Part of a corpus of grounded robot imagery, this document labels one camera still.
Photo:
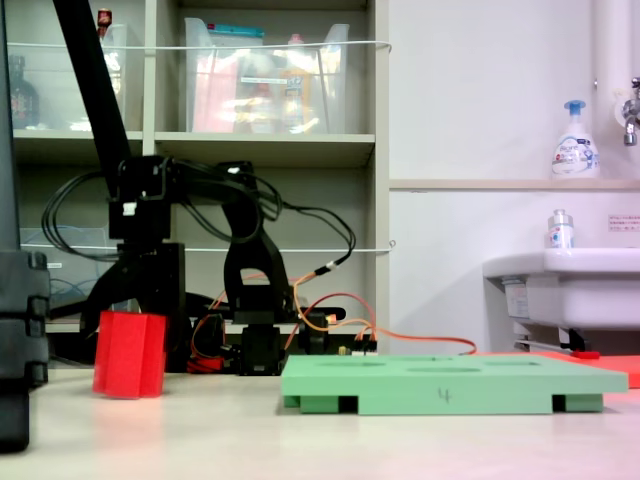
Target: black pole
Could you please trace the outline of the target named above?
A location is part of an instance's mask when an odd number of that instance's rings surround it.
[[[131,157],[127,134],[104,61],[88,0],[53,0],[87,110],[100,166],[112,197],[122,160]]]
[[[0,0],[0,250],[20,248],[4,0]]]

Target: tabletop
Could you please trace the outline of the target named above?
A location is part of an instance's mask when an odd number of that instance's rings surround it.
[[[168,375],[159,398],[113,400],[92,376],[50,371],[1,480],[640,479],[640,390],[601,414],[360,417],[284,410],[275,377]]]

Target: bottle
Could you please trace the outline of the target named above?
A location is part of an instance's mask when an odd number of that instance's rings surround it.
[[[298,33],[291,35],[289,45],[303,45]],[[307,114],[309,111],[310,77],[309,72],[300,68],[303,47],[287,49],[287,68],[282,77],[287,81],[284,86],[282,120],[286,133],[309,133]]]
[[[563,209],[549,217],[549,245],[551,248],[573,248],[573,217]]]
[[[35,127],[40,122],[40,103],[36,89],[24,79],[25,59],[9,55],[8,63],[13,128]]]
[[[98,20],[96,22],[98,24],[98,37],[100,38],[100,43],[104,40],[104,36],[107,34],[107,30],[113,23],[113,13],[108,8],[101,8],[98,10]]]
[[[596,178],[600,176],[600,156],[582,123],[580,110],[586,106],[581,100],[564,104],[571,121],[560,137],[551,163],[552,178]]]
[[[104,44],[107,30],[109,30],[109,27],[113,24],[113,12],[108,8],[101,8],[100,10],[98,10],[98,19],[96,21],[96,24],[98,26],[96,30],[98,32],[98,38],[100,39],[100,45],[102,45]],[[113,91],[116,94],[118,106],[122,108],[122,95],[120,93],[120,91],[122,90],[122,67],[120,65],[120,59],[118,57],[119,55],[117,50],[105,48],[104,61],[107,64],[107,71],[109,72],[109,77],[111,78],[111,86],[113,87]]]

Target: green foam board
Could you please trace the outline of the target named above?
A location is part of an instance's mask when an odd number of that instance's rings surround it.
[[[535,355],[292,355],[286,408],[301,413],[465,415],[601,412],[627,375]]]

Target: hole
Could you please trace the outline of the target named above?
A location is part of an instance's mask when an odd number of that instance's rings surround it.
[[[536,362],[485,362],[485,365],[491,365],[492,367],[527,367],[540,364]]]
[[[419,368],[407,368],[408,372],[417,372],[417,373],[471,373],[471,372],[479,372],[479,368],[458,368],[458,367],[442,367],[442,368],[430,368],[430,367],[419,367]]]
[[[566,412],[567,397],[565,395],[551,395],[551,408],[554,412]]]
[[[338,397],[338,412],[358,413],[358,397]]]
[[[383,367],[384,363],[379,362],[336,362],[321,363],[320,367]]]

